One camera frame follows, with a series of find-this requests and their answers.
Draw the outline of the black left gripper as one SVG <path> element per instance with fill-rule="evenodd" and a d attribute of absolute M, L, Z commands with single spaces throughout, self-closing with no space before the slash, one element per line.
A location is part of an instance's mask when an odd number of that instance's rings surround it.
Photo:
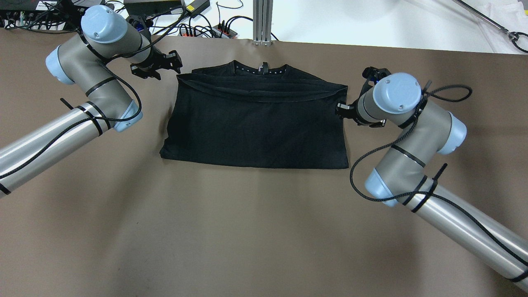
<path fill-rule="evenodd" d="M 142 79 L 155 78 L 161 80 L 161 75 L 158 73 L 158 70 L 173 70 L 177 74 L 180 74 L 182 67 L 182 59 L 176 50 L 164 54 L 156 49 L 149 53 L 145 61 L 139 64 L 131 64 L 130 70 L 132 75 Z"/>

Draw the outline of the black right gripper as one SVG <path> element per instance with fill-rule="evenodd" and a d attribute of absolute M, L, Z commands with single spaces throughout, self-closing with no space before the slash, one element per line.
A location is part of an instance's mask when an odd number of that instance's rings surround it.
<path fill-rule="evenodd" d="M 335 108 L 335 114 L 341 119 L 354 120 L 358 126 L 368 126 L 370 128 L 382 128 L 385 127 L 387 120 L 375 120 L 369 121 L 364 118 L 360 113 L 359 99 L 355 100 L 352 104 L 345 104 L 345 102 L 338 102 Z"/>

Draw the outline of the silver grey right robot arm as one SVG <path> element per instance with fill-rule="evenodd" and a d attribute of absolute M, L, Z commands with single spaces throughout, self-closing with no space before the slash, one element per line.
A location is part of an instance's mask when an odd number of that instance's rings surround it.
<path fill-rule="evenodd" d="M 438 184 L 444 164 L 433 177 L 424 168 L 436 155 L 454 152 L 467 127 L 453 113 L 430 100 L 437 90 L 407 73 L 365 69 L 357 100 L 338 103 L 336 114 L 359 126 L 401 129 L 394 141 L 361 156 L 352 166 L 353 190 L 366 200 L 403 205 L 412 213 L 483 261 L 523 291 L 527 291 L 527 241 Z"/>

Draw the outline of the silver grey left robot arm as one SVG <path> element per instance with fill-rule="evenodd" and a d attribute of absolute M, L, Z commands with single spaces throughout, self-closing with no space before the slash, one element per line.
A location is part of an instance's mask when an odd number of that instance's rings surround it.
<path fill-rule="evenodd" d="M 87 97 L 79 106 L 1 150 L 1 197 L 19 188 L 108 130 L 121 132 L 142 119 L 142 105 L 130 85 L 107 64 L 125 58 L 133 75 L 160 80 L 158 70 L 180 73 L 176 51 L 160 52 L 124 17 L 104 5 L 89 7 L 77 35 L 46 58 L 49 73 L 77 85 Z"/>

